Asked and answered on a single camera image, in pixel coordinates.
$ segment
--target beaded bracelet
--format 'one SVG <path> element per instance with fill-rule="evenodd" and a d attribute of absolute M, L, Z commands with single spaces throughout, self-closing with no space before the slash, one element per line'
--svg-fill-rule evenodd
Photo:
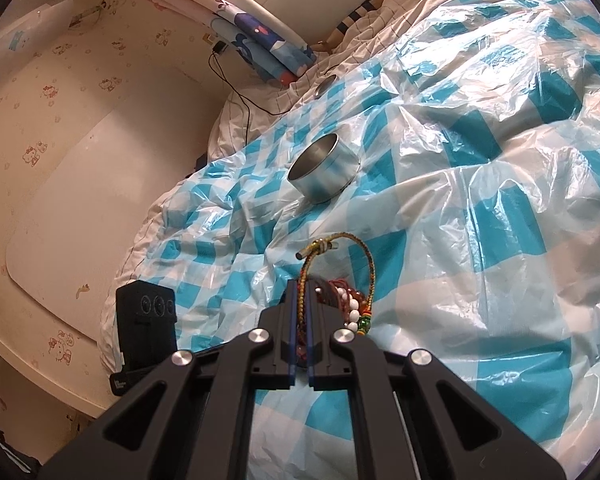
<path fill-rule="evenodd" d="M 302 251 L 296 253 L 296 258 L 298 260 L 304 259 L 304 264 L 302 264 L 302 269 L 300 270 L 300 280 L 298 284 L 298 327 L 300 330 L 305 330 L 304 290 L 306 288 L 309 266 L 311 266 L 311 262 L 318 254 L 323 254 L 330 249 L 336 249 L 338 245 L 334 240 L 337 240 L 338 238 L 348 238 L 357 243 L 365 253 L 369 265 L 369 294 L 366 297 L 366 306 L 360 313 L 360 317 L 356 323 L 356 333 L 359 335 L 366 335 L 371 328 L 371 305 L 374 300 L 374 291 L 376 290 L 376 267 L 374 265 L 373 256 L 366 244 L 356 235 L 347 232 L 339 232 L 327 236 L 326 238 L 318 238 L 307 245 Z"/>

